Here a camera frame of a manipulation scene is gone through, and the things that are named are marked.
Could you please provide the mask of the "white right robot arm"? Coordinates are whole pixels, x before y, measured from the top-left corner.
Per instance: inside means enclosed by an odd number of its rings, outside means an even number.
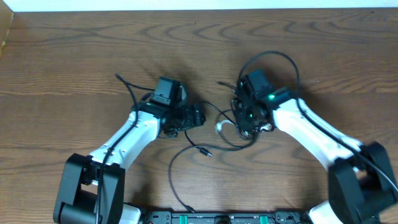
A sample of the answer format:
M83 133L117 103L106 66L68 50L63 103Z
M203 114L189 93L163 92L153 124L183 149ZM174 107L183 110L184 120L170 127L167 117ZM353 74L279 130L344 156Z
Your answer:
M397 182L386 149L365 145L316 115L289 88L275 89L262 71L240 75L233 106L239 129L279 129L310 152L328 174L328 200L311 208L310 223L377 223L397 204Z

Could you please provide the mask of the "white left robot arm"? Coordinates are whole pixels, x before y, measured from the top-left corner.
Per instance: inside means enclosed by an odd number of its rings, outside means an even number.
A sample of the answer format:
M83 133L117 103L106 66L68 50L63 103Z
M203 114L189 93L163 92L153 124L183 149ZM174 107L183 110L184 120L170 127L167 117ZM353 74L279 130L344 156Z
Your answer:
M172 137L205 122L200 105L189 105L184 85L173 79L160 77L141 101L132 100L127 121L108 141L65 162L55 223L139 223L141 210L124 203L126 172L160 133Z

